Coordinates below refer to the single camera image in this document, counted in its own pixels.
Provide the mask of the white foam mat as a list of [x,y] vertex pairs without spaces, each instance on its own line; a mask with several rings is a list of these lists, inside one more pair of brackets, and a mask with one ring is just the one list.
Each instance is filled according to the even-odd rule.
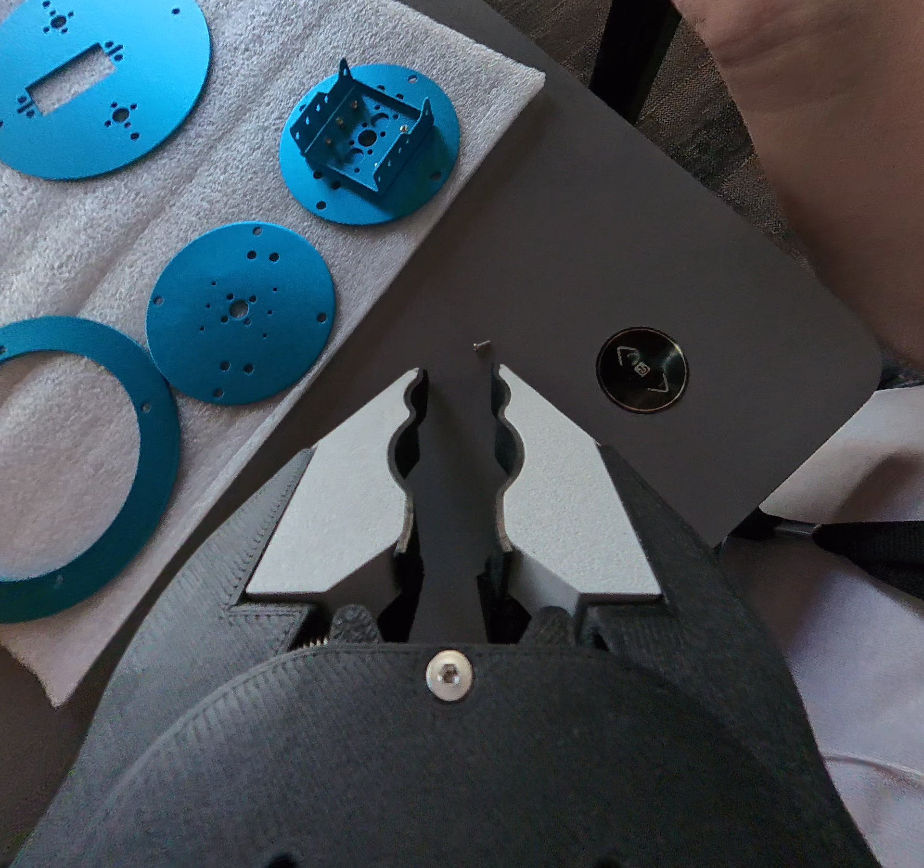
[[[2,17],[24,0],[2,0]],[[337,291],[333,349],[410,261],[545,74],[395,0],[196,0],[213,38],[204,95],[140,163],[82,182],[2,167],[2,324],[98,320],[143,343],[147,294],[202,232],[267,220],[327,260]],[[340,57],[396,63],[436,80],[456,106],[461,153],[437,197],[395,226],[339,227],[283,184],[278,145],[295,101]],[[128,492],[138,448],[115,380],[67,355],[2,366],[2,571],[38,573],[103,531]]]

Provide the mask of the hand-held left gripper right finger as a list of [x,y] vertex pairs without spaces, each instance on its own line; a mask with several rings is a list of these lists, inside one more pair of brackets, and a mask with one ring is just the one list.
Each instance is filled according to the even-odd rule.
[[529,613],[657,601],[663,591],[596,440],[499,366],[498,460],[508,474],[497,531],[507,588]]

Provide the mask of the person's right forearm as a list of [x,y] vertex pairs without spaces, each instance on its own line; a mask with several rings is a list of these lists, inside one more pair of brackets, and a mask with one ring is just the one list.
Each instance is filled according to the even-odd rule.
[[817,277],[922,368],[922,0],[673,2]]

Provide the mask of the black furniture leg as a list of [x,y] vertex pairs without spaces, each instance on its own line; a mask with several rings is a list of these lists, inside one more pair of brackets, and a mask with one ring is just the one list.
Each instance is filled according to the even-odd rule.
[[671,0],[612,0],[590,90],[636,124],[680,22]]

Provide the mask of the blue disc with holes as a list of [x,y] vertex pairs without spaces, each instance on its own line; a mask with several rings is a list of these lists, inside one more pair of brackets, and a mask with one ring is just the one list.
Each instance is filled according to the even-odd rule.
[[270,398],[326,345],[335,289],[320,253],[287,228],[237,222],[182,248],[156,279],[146,338],[177,390],[219,405]]

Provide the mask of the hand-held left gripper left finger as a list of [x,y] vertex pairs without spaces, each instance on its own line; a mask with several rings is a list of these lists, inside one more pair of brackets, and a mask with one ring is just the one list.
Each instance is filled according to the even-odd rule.
[[414,368],[314,447],[252,575],[252,599],[389,606],[414,530],[407,478],[420,459],[429,380]]

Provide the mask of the round black desk button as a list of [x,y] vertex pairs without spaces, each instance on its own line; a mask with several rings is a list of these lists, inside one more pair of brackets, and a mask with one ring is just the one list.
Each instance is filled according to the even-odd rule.
[[601,347],[595,368],[603,393],[629,412],[663,412],[687,388],[685,355],[667,334],[651,328],[616,332]]

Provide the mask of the large blue slotted disc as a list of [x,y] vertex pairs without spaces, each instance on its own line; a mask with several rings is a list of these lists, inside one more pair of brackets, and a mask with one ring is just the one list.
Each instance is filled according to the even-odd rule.
[[25,0],[1,28],[1,158],[28,176],[123,169],[198,101],[211,38],[195,0]]

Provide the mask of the person's white shirt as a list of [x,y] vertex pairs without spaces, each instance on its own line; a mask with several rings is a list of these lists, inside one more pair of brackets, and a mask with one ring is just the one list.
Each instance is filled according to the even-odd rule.
[[722,561],[780,644],[877,859],[922,866],[922,378],[887,372],[760,510]]

